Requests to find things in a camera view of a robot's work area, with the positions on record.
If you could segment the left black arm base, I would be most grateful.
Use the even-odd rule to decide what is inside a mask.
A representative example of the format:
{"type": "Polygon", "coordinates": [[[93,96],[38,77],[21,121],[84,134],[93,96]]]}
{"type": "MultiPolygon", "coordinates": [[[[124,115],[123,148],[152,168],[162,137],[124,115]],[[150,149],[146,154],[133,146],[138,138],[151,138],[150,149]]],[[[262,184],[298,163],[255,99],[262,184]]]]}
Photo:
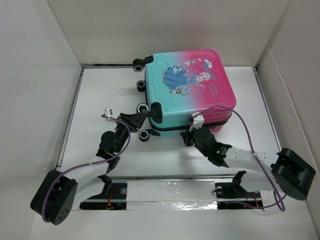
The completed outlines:
{"type": "Polygon", "coordinates": [[[101,192],[81,202],[79,208],[81,210],[126,210],[128,183],[113,182],[106,175],[98,178],[104,184],[101,192]]]}

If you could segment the pink and teal kids suitcase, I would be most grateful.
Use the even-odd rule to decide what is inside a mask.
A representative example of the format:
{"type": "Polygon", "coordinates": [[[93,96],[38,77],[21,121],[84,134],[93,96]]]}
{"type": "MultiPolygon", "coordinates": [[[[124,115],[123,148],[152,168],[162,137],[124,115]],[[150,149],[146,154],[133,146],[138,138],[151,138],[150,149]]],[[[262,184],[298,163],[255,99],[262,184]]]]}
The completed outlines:
{"type": "Polygon", "coordinates": [[[213,49],[154,53],[132,61],[133,70],[144,72],[136,83],[145,102],[136,111],[149,113],[149,129],[138,136],[171,137],[189,130],[196,114],[204,127],[218,132],[228,122],[236,97],[219,54],[213,49]]]}

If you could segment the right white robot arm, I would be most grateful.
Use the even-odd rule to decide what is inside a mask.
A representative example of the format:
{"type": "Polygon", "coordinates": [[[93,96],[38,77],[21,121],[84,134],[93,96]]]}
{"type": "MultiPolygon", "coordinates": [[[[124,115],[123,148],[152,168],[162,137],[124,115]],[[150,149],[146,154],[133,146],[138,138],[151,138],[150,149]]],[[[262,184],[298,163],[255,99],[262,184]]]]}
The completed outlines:
{"type": "Polygon", "coordinates": [[[195,147],[213,165],[240,170],[231,184],[237,197],[254,191],[282,191],[299,201],[308,197],[316,171],[292,149],[252,152],[218,142],[206,128],[183,131],[180,135],[187,147],[195,147]]]}

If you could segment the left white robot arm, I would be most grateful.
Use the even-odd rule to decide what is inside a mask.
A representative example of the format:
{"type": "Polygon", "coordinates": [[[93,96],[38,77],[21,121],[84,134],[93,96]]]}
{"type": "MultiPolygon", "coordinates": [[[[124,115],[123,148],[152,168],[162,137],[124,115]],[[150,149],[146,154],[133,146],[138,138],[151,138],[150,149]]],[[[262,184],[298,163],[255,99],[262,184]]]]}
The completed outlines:
{"type": "Polygon", "coordinates": [[[102,134],[97,153],[87,163],[62,172],[56,169],[49,171],[32,198],[30,209],[41,215],[46,223],[55,226],[61,224],[70,214],[79,189],[94,179],[105,179],[105,175],[116,167],[128,148],[131,134],[143,126],[149,115],[148,111],[142,111],[120,113],[115,118],[106,108],[101,117],[116,123],[114,131],[102,134]]]}

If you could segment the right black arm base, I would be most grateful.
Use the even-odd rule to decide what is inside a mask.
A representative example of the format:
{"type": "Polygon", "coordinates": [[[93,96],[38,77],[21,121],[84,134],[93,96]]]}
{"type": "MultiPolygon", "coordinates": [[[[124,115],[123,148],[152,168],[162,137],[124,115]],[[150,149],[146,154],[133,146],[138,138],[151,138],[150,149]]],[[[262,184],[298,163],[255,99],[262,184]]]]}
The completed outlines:
{"type": "Polygon", "coordinates": [[[231,182],[215,182],[212,194],[217,198],[218,210],[246,210],[262,208],[261,193],[246,191],[240,186],[246,171],[239,171],[231,182]]]}

